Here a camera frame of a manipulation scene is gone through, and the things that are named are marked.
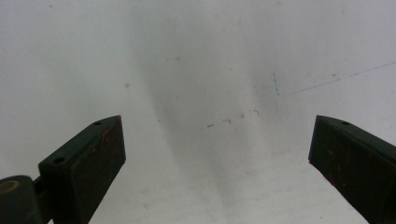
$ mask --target black plastic part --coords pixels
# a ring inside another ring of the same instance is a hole
[[[396,223],[395,146],[343,120],[317,116],[309,161],[369,223]]]
[[[120,116],[96,121],[40,162],[54,223],[88,223],[124,163]]]
[[[33,181],[15,175],[0,181],[0,223],[43,224]]]

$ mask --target blue ink mark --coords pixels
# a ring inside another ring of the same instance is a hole
[[[276,94],[277,94],[277,95],[280,95],[279,90],[277,89],[275,73],[273,73],[273,77],[274,77],[274,83],[275,83]]]
[[[385,64],[382,64],[381,66],[374,67],[374,68],[370,68],[370,69],[367,69],[367,70],[365,70],[365,71],[358,72],[358,73],[355,73],[355,74],[352,74],[352,75],[349,75],[349,76],[346,76],[346,77],[337,78],[336,80],[333,80],[333,81],[321,83],[321,84],[318,84],[318,85],[316,85],[316,86],[308,87],[308,88],[305,88],[305,89],[302,89],[302,90],[299,90],[299,91],[294,91],[294,92],[292,92],[290,95],[293,95],[293,94],[296,94],[296,93],[299,93],[299,92],[302,92],[302,91],[310,91],[310,90],[316,89],[316,88],[318,88],[318,87],[322,87],[322,86],[326,86],[326,85],[332,84],[332,83],[334,83],[334,82],[340,81],[340,80],[345,79],[345,78],[351,78],[351,77],[354,77],[354,76],[358,76],[358,75],[362,75],[362,74],[365,74],[365,73],[373,72],[373,71],[375,71],[375,70],[378,70],[378,69],[381,69],[381,68],[384,68],[384,67],[388,67],[388,66],[391,66],[391,65],[394,65],[394,64],[396,64],[396,62],[393,62],[393,63],[385,63]]]

